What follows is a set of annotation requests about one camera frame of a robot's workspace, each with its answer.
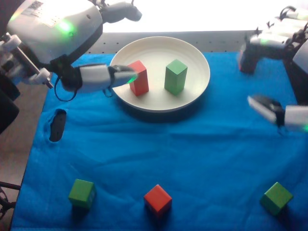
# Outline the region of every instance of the red cube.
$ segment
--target red cube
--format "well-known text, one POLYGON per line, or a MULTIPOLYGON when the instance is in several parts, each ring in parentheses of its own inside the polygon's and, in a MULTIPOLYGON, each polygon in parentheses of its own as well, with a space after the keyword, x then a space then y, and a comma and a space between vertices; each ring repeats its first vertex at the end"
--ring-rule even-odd
POLYGON ((172 198, 157 184, 144 196, 144 202, 159 218, 171 208, 172 198))
POLYGON ((146 72, 145 66, 142 64, 140 60, 133 62, 128 65, 138 74, 138 78, 129 84, 130 89, 136 95, 142 95, 149 91, 149 83, 148 83, 148 74, 146 72))

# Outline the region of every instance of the wooden block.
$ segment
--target wooden block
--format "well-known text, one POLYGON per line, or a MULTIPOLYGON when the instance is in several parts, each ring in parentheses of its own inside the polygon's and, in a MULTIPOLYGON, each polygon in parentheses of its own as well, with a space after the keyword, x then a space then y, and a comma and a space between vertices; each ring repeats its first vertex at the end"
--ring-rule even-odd
POLYGON ((90 209, 95 194, 94 183, 76 179, 68 199, 74 206, 90 209))
POLYGON ((293 198, 292 194, 286 190, 281 184, 276 182, 267 192, 262 196, 260 203, 274 216, 278 215, 280 211, 293 198))
POLYGON ((145 66, 140 60, 128 65, 135 72, 137 72, 138 78, 129 84, 130 89, 136 95, 142 95, 149 91, 148 75, 145 66))
POLYGON ((171 208, 172 198, 157 184, 144 196, 144 202, 159 218, 171 208))
POLYGON ((165 89, 177 95, 185 85, 187 66, 179 60, 174 60, 166 67, 165 89))

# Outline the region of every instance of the white plate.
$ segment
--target white plate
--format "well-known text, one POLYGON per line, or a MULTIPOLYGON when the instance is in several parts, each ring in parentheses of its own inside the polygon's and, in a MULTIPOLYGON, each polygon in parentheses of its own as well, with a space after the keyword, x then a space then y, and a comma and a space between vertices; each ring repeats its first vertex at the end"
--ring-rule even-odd
POLYGON ((147 69, 149 92, 135 96, 129 84, 114 88, 115 93, 128 105, 147 112, 171 112, 195 101, 207 88, 210 68, 206 58, 193 45, 176 38, 149 37, 123 47, 111 65, 128 65, 140 60, 147 69), (184 90, 177 96, 165 90, 166 66, 178 59, 186 64, 184 90))

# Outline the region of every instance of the green cube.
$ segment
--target green cube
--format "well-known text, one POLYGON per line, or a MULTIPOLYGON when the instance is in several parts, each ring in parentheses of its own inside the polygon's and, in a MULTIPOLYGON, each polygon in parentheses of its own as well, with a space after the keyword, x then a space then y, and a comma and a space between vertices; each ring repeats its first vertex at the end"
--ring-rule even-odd
POLYGON ((276 182, 261 198, 260 203, 274 216, 293 198, 293 195, 276 182))
POLYGON ((95 194, 94 183, 76 179, 68 199, 74 206, 90 209, 95 194))
POLYGON ((166 67, 165 89, 177 95, 185 85, 187 66, 179 60, 174 60, 166 67))

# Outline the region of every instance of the blue tablecloth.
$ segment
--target blue tablecloth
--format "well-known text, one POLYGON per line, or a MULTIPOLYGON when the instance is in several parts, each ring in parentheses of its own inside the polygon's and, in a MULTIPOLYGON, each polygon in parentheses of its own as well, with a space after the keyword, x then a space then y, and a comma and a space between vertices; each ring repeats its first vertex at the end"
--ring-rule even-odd
MULTIPOLYGON (((84 55, 74 65, 110 63, 84 55)), ((283 64, 263 60, 240 73, 236 53, 205 53, 211 79, 200 100, 170 115, 139 113, 102 92, 59 102, 47 94, 13 217, 13 231, 308 230, 308 139, 280 135, 249 108, 262 93, 283 106, 295 97, 283 64), (67 112, 62 139, 49 141, 57 109, 67 112), (72 210, 74 180, 95 183, 89 213, 72 210), (278 218, 260 205, 280 182, 294 199, 278 218), (160 184, 173 198, 156 222, 143 196, 160 184)), ((69 98, 59 88, 59 95, 69 98)))

